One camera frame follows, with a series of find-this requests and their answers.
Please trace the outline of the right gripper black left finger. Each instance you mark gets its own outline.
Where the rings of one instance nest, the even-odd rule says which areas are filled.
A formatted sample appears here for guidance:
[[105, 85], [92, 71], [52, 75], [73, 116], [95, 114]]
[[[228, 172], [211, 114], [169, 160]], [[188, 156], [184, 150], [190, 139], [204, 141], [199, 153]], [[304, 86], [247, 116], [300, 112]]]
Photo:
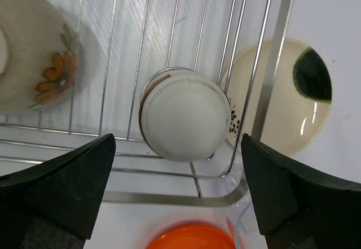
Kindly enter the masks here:
[[1, 248], [83, 248], [116, 150], [113, 134], [1, 176]]

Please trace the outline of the steel cup brown band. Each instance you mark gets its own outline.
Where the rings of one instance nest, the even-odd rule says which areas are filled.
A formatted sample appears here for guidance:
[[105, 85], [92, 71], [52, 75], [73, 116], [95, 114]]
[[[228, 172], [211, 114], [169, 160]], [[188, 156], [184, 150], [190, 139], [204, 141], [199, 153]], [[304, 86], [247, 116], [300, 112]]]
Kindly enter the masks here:
[[166, 91], [161, 91], [155, 98], [149, 93], [147, 103], [141, 103], [142, 95], [153, 81], [158, 81], [155, 76], [174, 75], [176, 73], [194, 72], [183, 67], [171, 67], [155, 73], [144, 85], [139, 104], [138, 123], [139, 129], [146, 144], [158, 155], [171, 161], [188, 161], [210, 158], [216, 149], [225, 141], [231, 122], [231, 106], [224, 91], [214, 82], [194, 72], [196, 77], [201, 77], [201, 82], [216, 89], [216, 95], [221, 101], [211, 106], [211, 110], [194, 112], [191, 110], [181, 113], [185, 109], [184, 98], [166, 98]]

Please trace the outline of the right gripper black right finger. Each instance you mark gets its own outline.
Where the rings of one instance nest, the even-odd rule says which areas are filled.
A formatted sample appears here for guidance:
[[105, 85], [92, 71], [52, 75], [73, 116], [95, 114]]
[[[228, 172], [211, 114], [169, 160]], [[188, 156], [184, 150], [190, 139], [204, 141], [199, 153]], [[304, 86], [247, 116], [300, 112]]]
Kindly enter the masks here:
[[291, 159], [245, 134], [241, 153], [268, 248], [360, 248], [360, 184]]

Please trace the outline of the beige floral ceramic bowl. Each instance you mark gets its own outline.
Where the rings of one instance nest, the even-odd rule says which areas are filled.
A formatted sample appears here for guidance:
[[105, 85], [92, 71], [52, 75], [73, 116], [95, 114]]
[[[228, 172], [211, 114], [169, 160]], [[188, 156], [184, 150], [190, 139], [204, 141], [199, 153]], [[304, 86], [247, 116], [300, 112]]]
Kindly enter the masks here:
[[1, 0], [1, 114], [55, 105], [77, 70], [77, 36], [50, 2]]

